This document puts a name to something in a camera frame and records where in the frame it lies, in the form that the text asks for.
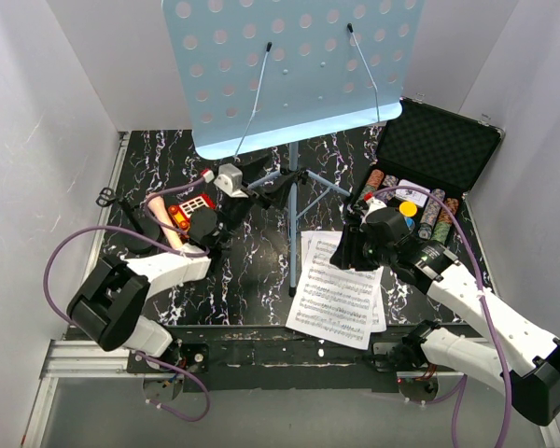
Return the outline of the sheet music page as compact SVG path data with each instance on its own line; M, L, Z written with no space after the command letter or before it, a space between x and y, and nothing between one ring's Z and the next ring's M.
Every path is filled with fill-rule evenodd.
M286 327L321 340L366 350L371 339L374 272L329 263L338 245L315 237L307 253Z
M337 245L342 237L340 231L302 231L301 232L301 266L307 258L307 253L312 240L318 237L323 241ZM375 286L373 292L372 324L371 332L383 332L386 330L384 303L381 291L381 279L383 269L379 268L374 272Z

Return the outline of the blue music stand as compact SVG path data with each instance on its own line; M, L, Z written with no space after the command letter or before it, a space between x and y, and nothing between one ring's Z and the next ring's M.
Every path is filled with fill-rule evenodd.
M162 14L207 160L397 118L420 1L165 1Z

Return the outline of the black poker chip case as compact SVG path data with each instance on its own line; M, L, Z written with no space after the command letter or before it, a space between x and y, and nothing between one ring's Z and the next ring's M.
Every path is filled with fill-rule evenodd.
M504 132L495 126L433 105L408 98L400 104L400 116L379 132L374 164L368 168L365 180L353 190L354 198L344 213L346 224L360 224L360 215L366 208L363 198L376 191L366 186L374 169L385 173L378 189L398 186L401 179L407 179L429 189L443 202L447 198L458 199L457 215L463 196L475 185L504 138ZM395 191L383 193L381 200L388 206L403 202ZM418 236L418 227L425 207L419 207L421 210L413 217L414 235L420 240L423 239Z

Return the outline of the black microphone stand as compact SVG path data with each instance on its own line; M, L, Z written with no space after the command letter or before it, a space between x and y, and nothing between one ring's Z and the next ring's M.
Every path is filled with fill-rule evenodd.
M142 215L138 205L131 205L121 194L115 192L110 187L101 189L96 199L96 204L102 208L113 205L114 203L121 209L122 214L130 224L129 229L139 233L150 240L161 242L161 228L149 218ZM154 244L137 239L126 233L122 234L123 244L135 255L146 255L155 248Z

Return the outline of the pink toy microphone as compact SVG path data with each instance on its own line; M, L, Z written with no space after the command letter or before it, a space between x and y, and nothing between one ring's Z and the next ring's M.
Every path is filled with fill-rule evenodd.
M183 242L179 233L174 229L163 198L154 194L149 195L147 197L147 208L154 218L158 220L169 246L174 250L180 249L183 246Z

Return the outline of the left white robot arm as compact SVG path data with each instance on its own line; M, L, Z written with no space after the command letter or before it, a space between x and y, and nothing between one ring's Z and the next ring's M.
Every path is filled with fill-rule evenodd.
M299 174L281 168L259 178L267 161L262 157L248 164L225 163L204 170L198 181L221 192L219 204L201 194L172 211L162 194L150 194L147 215L165 236L162 251L130 260L98 259L69 302L67 317L103 350L142 352L156 371L173 371L180 352L172 344L171 333L142 314L144 304L165 290L210 274L253 206L267 209L287 204L290 186Z

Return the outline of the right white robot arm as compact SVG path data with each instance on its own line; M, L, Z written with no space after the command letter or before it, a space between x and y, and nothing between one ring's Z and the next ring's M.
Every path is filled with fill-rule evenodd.
M560 413L560 338L481 285L445 245L419 239L396 208L373 203L348 214L330 262L359 272L388 268L490 342L467 342L426 322L402 341L411 369L437 364L460 371L502 393L516 412L541 427Z

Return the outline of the yellow dealer button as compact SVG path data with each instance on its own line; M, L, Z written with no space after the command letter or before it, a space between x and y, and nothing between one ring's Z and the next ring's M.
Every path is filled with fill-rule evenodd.
M399 212L405 217L414 217L418 212L418 207L413 202L405 201L399 205Z

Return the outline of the red white chip row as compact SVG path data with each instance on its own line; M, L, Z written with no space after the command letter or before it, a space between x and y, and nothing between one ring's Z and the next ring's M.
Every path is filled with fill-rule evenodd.
M371 187L374 190L377 190L382 185L384 178L385 178L385 173L383 171L379 169L374 169L371 172L369 178L367 179L366 186Z

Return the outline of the white card deck box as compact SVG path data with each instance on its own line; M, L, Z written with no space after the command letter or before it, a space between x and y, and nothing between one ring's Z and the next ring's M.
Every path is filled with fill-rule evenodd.
M416 206L421 208L425 207L429 189L417 185L407 179L401 179L398 186L399 188L395 190L395 196L399 200L414 203Z

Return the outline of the green chip row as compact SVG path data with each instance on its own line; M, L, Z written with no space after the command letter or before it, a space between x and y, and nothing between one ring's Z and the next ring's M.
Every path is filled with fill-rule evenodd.
M439 221L433 230L431 240L445 245L451 228L451 222Z

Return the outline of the blue white chip row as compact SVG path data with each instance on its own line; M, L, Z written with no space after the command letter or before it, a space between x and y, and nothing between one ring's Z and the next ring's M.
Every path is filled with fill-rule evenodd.
M441 205L433 199L429 199L419 221L418 236L421 239L428 240L431 237L440 212Z

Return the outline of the brown chip row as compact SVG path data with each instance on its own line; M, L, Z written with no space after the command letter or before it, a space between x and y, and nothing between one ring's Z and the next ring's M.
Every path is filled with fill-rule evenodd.
M456 198L447 198L444 202L444 205L445 207L441 209L441 212L439 214L438 222L452 225L453 217L455 216L459 207L459 200Z

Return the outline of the left aluminium rail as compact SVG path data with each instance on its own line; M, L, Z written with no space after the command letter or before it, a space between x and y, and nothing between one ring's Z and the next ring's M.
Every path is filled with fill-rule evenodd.
M116 157L111 175L107 182L107 186L109 188L116 189L116 187L118 186L119 177L127 153L131 134L132 132L119 132L119 145L116 151ZM98 227L105 226L107 225L111 214L110 208L98 208L100 208L100 213L95 225ZM96 261L101 254L105 231L97 230L88 232L83 236L89 236L89 234L91 234L91 246L84 272L81 277L81 284L91 273ZM73 334L75 338L72 341L68 341L66 339L69 330L72 330L73 333L75 333ZM79 328L75 324L69 324L59 341L50 341L48 352L46 354L46 358L44 360L40 373L41 380L43 380L44 378L58 379L73 377L116 378L123 376L123 374L126 374L125 369L127 367L128 360L126 358L123 359L122 355L126 354L128 356L128 351L122 350L121 355L117 355L118 352L104 354L104 352L99 350L99 346L95 342L89 339L83 339L83 337L85 337L85 333L83 333L82 331L78 333L78 331ZM60 349L60 345L65 345L64 349L72 349L73 355L76 356L63 358L54 357L53 352L55 349Z

